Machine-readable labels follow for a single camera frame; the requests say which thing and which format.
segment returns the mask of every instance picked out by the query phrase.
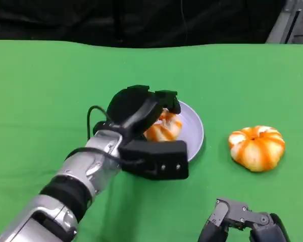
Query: small pumpkin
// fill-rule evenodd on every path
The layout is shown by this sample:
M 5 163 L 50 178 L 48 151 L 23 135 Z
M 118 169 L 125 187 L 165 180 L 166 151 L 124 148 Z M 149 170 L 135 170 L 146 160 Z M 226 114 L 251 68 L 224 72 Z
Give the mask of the small pumpkin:
M 182 122 L 174 113 L 163 109 L 159 117 L 161 123 L 153 124 L 146 132 L 145 137 L 149 141 L 174 141 L 182 130 Z
M 255 172 L 275 168 L 285 151 L 282 135 L 275 128 L 268 126 L 235 131 L 228 141 L 231 157 Z

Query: plate rim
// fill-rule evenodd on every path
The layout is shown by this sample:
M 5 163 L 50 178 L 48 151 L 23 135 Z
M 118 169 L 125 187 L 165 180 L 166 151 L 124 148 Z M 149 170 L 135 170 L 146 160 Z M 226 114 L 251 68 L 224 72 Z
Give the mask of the plate rim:
M 183 101 L 181 101 L 181 100 L 178 100 L 178 101 L 179 101 L 180 104 L 183 104 L 183 105 L 187 106 L 189 109 L 191 109 L 192 112 L 193 112 L 193 113 L 195 114 L 195 116 L 197 117 L 199 123 L 201 124 L 202 140 L 201 140 L 201 142 L 200 142 L 200 145 L 199 145 L 198 148 L 197 148 L 197 152 L 196 152 L 190 159 L 187 160 L 188 162 L 190 162 L 190 161 L 199 153 L 199 151 L 200 151 L 200 149 L 201 149 L 201 147 L 202 147 L 202 144 L 203 144 L 203 141 L 204 141 L 204 127 L 203 127 L 202 120 L 201 120 L 201 118 L 199 117 L 199 115 L 196 113 L 196 111 L 195 111 L 193 108 L 191 108 L 191 106 L 189 106 L 188 104 L 186 104 L 185 102 L 183 102 Z

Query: black curtain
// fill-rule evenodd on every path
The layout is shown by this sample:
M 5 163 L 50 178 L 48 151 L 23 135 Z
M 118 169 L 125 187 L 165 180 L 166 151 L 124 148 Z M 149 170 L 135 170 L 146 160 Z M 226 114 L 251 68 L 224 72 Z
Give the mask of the black curtain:
M 0 0 L 0 39 L 112 47 L 264 43 L 285 0 Z

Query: pumpkin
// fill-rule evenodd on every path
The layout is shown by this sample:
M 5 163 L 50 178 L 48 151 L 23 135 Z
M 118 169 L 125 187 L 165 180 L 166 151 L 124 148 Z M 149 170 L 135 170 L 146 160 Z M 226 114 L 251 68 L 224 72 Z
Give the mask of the pumpkin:
M 250 171 L 266 171 L 277 166 L 285 150 L 282 135 L 272 127 L 256 126 L 229 136 L 231 157 Z
M 153 124 L 146 132 L 145 137 L 149 141 L 174 141 L 182 130 L 182 122 L 176 114 L 163 109 L 159 117 L 160 123 Z

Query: white plate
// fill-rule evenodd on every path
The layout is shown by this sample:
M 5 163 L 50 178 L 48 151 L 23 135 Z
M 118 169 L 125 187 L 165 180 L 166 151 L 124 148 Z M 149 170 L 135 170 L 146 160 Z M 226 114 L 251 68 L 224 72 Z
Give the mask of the white plate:
M 186 142 L 188 161 L 191 161 L 201 149 L 203 143 L 203 124 L 200 117 L 189 105 L 179 102 L 181 113 L 178 116 L 182 122 L 182 131 L 177 140 Z

